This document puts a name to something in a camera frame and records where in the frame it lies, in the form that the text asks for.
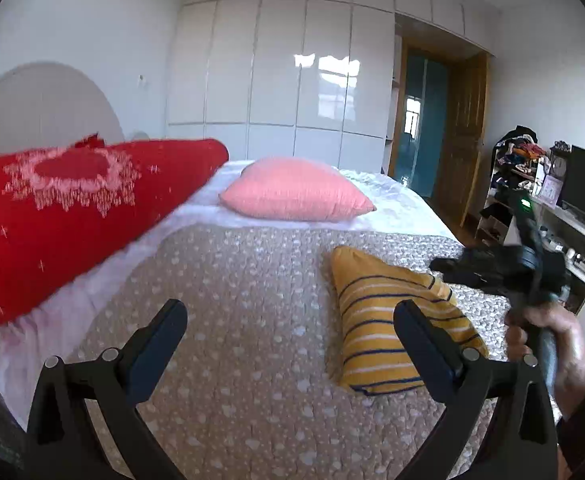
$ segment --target yellow striped pillow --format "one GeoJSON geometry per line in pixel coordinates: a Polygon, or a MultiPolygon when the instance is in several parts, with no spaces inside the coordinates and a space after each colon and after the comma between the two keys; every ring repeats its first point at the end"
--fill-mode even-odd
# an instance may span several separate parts
{"type": "Polygon", "coordinates": [[[462,347],[489,352],[457,298],[439,278],[340,246],[332,272],[342,317],[344,368],[340,385],[368,396],[411,390],[424,383],[393,326],[397,303],[413,300],[434,326],[444,328],[462,347]]]}

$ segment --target clothes pile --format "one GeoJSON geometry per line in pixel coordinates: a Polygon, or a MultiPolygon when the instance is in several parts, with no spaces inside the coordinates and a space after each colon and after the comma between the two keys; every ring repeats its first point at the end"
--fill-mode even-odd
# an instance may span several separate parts
{"type": "Polygon", "coordinates": [[[490,187],[518,188],[522,182],[533,180],[545,156],[546,150],[537,144],[537,134],[525,126],[516,127],[495,144],[490,187]]]}

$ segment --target clock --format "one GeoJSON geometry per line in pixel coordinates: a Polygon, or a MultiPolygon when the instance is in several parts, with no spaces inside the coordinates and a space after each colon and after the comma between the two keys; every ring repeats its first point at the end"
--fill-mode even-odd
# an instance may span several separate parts
{"type": "Polygon", "coordinates": [[[559,179],[564,180],[566,177],[566,170],[568,168],[568,157],[570,153],[567,152],[557,152],[553,150],[553,156],[551,158],[551,170],[549,173],[559,179]]]}

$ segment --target pink pillow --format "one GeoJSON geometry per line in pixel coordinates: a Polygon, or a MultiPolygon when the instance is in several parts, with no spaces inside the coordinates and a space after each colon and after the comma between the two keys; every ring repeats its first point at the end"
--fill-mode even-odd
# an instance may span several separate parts
{"type": "Polygon", "coordinates": [[[238,213],[271,220],[337,222],[375,211],[337,170],[303,158],[258,160],[219,197],[238,213]]]}

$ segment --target white wall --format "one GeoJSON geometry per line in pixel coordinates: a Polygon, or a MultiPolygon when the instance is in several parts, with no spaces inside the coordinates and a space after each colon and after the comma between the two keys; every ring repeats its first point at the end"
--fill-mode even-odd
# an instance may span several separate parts
{"type": "Polygon", "coordinates": [[[483,206],[495,142],[518,124],[533,129],[544,147],[562,139],[585,148],[585,8],[580,1],[505,10],[495,55],[474,211],[483,206]]]}
{"type": "Polygon", "coordinates": [[[182,0],[3,0],[0,76],[67,64],[104,92],[127,137],[165,128],[167,59],[182,0]],[[146,86],[138,88],[138,76],[146,86]]]}

